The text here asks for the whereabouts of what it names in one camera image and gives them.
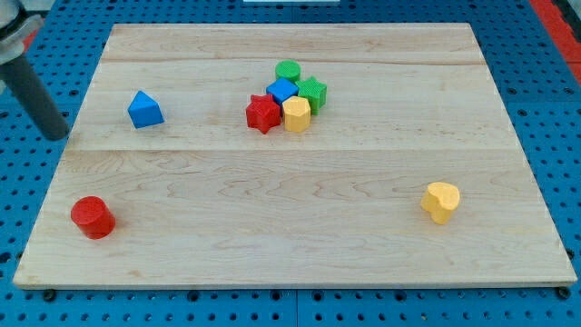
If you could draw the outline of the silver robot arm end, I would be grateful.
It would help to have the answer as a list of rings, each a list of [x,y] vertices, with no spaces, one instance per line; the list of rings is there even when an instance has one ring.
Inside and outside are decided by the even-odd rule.
[[[1,0],[1,64],[25,51],[25,39],[44,25],[39,14],[29,13],[17,0]]]

